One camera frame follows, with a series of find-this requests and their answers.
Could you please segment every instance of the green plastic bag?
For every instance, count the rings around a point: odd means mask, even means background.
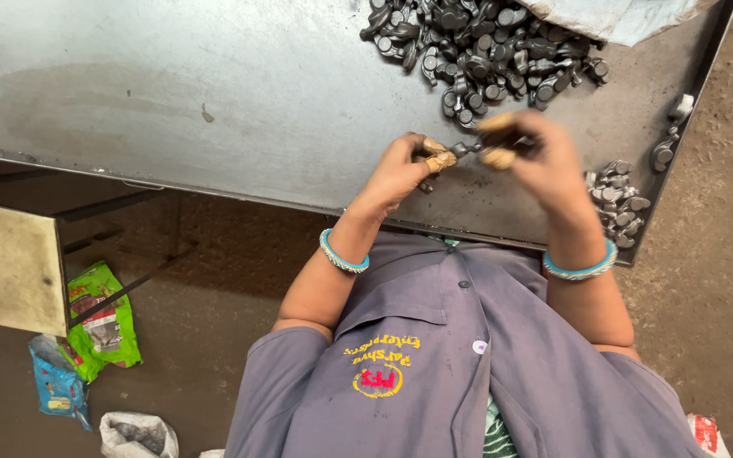
[[[121,288],[106,262],[92,265],[67,283],[71,316],[75,318]],[[70,329],[66,339],[59,338],[59,347],[88,382],[95,380],[106,363],[122,368],[142,363],[129,297],[121,297]]]

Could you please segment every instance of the concrete floor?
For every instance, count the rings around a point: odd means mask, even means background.
[[[0,197],[37,207],[45,199],[36,190],[74,183],[87,184],[90,199],[126,192],[119,182],[60,175],[16,183]],[[64,193],[52,196],[64,208]],[[87,228],[117,222],[128,229],[124,241],[163,246],[164,203],[139,204]],[[194,458],[224,447],[247,349],[270,327],[327,224],[311,213],[207,195],[185,195],[183,208],[183,231],[202,247],[131,294],[146,363],[107,367],[90,391],[90,416],[97,424],[106,411],[158,414],[177,431],[180,456]],[[88,249],[68,269],[101,258],[124,283],[153,266]],[[638,265],[617,277],[643,360],[675,387],[684,410],[717,418],[733,455],[733,25]],[[0,456],[100,456],[96,433],[37,411],[32,336],[0,328]]]

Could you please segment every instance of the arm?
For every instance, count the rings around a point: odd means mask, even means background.
[[[518,130],[536,142],[531,156],[511,165],[516,178],[547,213],[548,251],[559,268],[575,271],[604,259],[604,232],[578,164],[573,140],[564,127],[542,115],[517,112]],[[612,271],[580,281],[547,281],[547,305],[599,351],[615,351],[638,359],[634,333]]]
[[[389,212],[429,174],[425,163],[412,163],[412,151],[426,137],[404,134],[383,152],[372,177],[328,236],[330,247],[348,263],[360,264],[369,253]],[[321,249],[293,280],[271,332],[294,326],[318,329],[332,342],[332,331],[350,296],[356,274],[333,265]]]

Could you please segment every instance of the metal table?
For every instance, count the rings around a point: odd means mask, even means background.
[[[442,83],[404,74],[358,38],[371,10],[367,0],[0,0],[0,160],[340,213],[404,131],[471,137],[442,115]],[[611,83],[550,102],[584,168],[634,161],[639,188],[660,192],[648,152],[671,100],[699,93],[732,11],[723,0],[635,48],[610,46],[598,55]],[[544,214],[513,177],[467,157],[433,185],[395,224],[546,243]]]

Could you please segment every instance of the green patterned fabric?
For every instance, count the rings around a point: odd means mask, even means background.
[[[499,415],[497,404],[488,395],[488,411],[485,417],[485,447],[482,458],[516,458],[516,446],[511,440],[511,433],[505,427],[503,417]]]

